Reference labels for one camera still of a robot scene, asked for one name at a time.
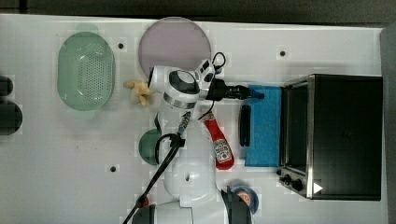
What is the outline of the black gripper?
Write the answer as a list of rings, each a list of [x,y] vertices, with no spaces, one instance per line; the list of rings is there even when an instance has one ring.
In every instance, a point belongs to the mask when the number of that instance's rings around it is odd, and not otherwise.
[[[209,86],[206,100],[221,101],[224,98],[238,100],[246,100],[247,98],[262,100],[265,98],[265,94],[241,85],[227,86],[224,80],[215,78]]]

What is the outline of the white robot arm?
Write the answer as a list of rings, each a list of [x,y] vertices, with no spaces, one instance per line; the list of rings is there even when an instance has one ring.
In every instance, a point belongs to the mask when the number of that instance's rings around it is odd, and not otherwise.
[[[221,67],[203,61],[193,71],[155,65],[148,88],[162,95],[155,125],[158,169],[122,224],[253,224],[247,203],[216,184],[216,154],[210,132],[192,116],[199,100],[262,99],[241,85],[228,86]]]

